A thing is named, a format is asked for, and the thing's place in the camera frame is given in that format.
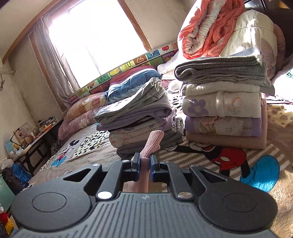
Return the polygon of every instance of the blue shoe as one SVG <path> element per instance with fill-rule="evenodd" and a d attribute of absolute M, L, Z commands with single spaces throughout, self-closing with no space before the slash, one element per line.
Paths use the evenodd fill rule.
<path fill-rule="evenodd" d="M 250 168 L 247 178 L 240 177 L 240 182 L 268 193 L 278 181 L 279 172 L 278 161 L 273 156 L 264 155 Z"/>

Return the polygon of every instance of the silver screw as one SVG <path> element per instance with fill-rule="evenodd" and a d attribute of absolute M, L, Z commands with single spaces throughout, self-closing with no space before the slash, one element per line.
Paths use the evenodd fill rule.
<path fill-rule="evenodd" d="M 190 192 L 179 192 L 177 196 L 182 199 L 189 199 L 192 197 L 192 194 Z"/>
<path fill-rule="evenodd" d="M 110 193 L 108 191 L 102 191 L 102 192 L 98 193 L 99 199 L 109 199 L 110 197 L 112 197 L 112 193 Z"/>

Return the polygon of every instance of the ceiling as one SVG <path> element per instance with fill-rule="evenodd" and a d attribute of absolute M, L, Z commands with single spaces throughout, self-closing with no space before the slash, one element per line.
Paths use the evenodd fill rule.
<path fill-rule="evenodd" d="M 9 0 L 0 9 L 0 57 L 30 23 L 52 0 Z"/>

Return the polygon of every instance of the pink sock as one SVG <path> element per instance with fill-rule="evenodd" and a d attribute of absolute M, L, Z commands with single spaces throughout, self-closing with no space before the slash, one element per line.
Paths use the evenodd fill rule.
<path fill-rule="evenodd" d="M 149 187 L 149 157 L 152 153 L 160 149 L 160 142 L 164 132 L 160 130 L 152 131 L 145 147 L 140 153 L 139 181 L 129 181 L 124 183 L 123 191 L 132 193 L 147 193 Z"/>

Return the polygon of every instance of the black headboard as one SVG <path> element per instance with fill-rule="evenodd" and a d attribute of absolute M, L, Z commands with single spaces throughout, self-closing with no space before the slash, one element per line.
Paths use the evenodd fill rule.
<path fill-rule="evenodd" d="M 286 41 L 286 54 L 293 53 L 293 0 L 244 0 L 247 9 L 255 9 L 266 15 L 281 29 Z"/>

